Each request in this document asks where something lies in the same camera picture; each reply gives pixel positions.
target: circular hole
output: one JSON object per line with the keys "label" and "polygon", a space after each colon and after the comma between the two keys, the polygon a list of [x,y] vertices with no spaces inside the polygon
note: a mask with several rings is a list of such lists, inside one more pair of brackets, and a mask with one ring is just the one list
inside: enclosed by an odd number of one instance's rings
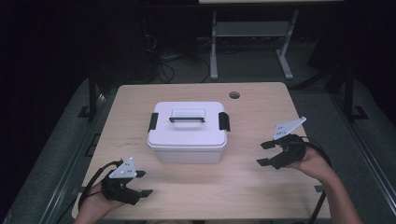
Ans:
{"label": "circular hole", "polygon": [[237,91],[232,91],[229,95],[232,99],[238,99],[241,96],[241,94],[239,94]]}

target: hand-mounted device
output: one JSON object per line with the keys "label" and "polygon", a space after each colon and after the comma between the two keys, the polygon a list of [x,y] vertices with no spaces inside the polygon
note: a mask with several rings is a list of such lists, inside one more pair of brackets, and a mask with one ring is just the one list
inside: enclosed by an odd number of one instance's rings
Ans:
{"label": "hand-mounted device", "polygon": [[[306,121],[305,117],[301,117],[300,119],[284,122],[281,124],[277,124],[275,127],[274,139],[272,141],[262,143],[262,148],[268,149],[275,146],[281,146],[282,152],[277,154],[271,159],[265,158],[257,160],[260,166],[272,165],[277,170],[281,167],[285,167],[295,161],[300,161],[305,156],[306,147],[312,147],[316,150],[323,159],[332,166],[329,157],[326,155],[324,150],[320,146],[316,146],[309,142],[305,142],[303,138],[297,134],[291,134],[291,132],[296,129],[299,125]],[[315,222],[318,212],[320,211],[321,206],[326,198],[326,193],[323,191],[318,200],[317,206],[312,214],[311,218],[308,221],[308,224],[312,224]]]}
{"label": "hand-mounted device", "polygon": [[305,117],[277,124],[275,127],[274,140],[262,143],[262,148],[268,149],[281,146],[283,151],[271,159],[257,160],[260,166],[272,165],[277,170],[294,161],[300,161],[305,155],[306,142],[297,134],[290,134],[300,124],[306,121]]}
{"label": "hand-mounted device", "polygon": [[140,198],[147,198],[153,191],[152,189],[145,189],[139,192],[126,187],[126,185],[134,178],[140,178],[146,174],[144,171],[136,171],[132,157],[128,161],[113,161],[100,168],[93,176],[87,187],[82,192],[78,202],[78,209],[82,206],[84,200],[90,196],[88,195],[88,192],[90,191],[93,183],[110,165],[116,165],[117,169],[110,171],[102,180],[102,189],[100,191],[108,200],[115,200],[122,203],[130,203],[131,205],[135,205],[140,200]]}

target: hand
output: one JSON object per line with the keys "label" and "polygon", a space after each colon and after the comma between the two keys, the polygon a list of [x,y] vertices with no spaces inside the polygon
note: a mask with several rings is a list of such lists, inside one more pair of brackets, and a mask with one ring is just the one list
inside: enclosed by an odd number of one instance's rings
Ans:
{"label": "hand", "polygon": [[102,183],[94,185],[79,209],[75,224],[78,223],[95,223],[105,217],[112,210],[123,206],[125,203],[108,200],[105,195],[100,192],[102,190]]}
{"label": "hand", "polygon": [[312,147],[307,147],[305,156],[300,161],[288,165],[287,167],[297,169],[306,175],[317,179],[320,183],[328,183],[336,177],[332,167],[323,159],[323,157]]}

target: floor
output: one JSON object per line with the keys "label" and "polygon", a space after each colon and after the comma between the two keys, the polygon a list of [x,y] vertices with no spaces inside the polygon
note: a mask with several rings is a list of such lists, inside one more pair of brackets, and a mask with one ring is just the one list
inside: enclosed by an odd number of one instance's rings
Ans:
{"label": "floor", "polygon": [[[152,84],[215,82],[208,74],[209,52],[205,39],[195,57],[180,57],[172,50],[163,53],[159,75]],[[294,80],[283,77],[275,49],[279,40],[245,39],[238,45],[220,45],[219,79],[216,82],[284,82],[293,86],[318,71],[307,65],[315,43],[291,42],[287,53]],[[354,105],[363,108],[368,119],[347,121],[343,111],[343,90],[325,91],[327,78],[312,86],[290,91],[307,135],[319,142],[332,159],[364,223],[396,223],[396,130],[376,106],[370,92],[355,80]],[[117,87],[98,94],[98,112],[92,121],[79,118],[88,102],[88,81],[81,83],[43,148],[35,167],[15,200],[5,223],[73,223],[69,204],[75,200],[100,137],[106,116],[117,94]],[[293,223],[298,220],[264,220],[262,223]],[[109,221],[101,223],[144,223]],[[331,223],[319,220],[318,223]]]}

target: white storage box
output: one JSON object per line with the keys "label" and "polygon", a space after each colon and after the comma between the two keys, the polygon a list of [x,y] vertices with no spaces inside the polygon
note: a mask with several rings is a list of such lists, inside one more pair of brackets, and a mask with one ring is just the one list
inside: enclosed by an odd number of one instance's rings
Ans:
{"label": "white storage box", "polygon": [[219,102],[160,102],[148,128],[148,145],[161,162],[216,163],[230,121]]}

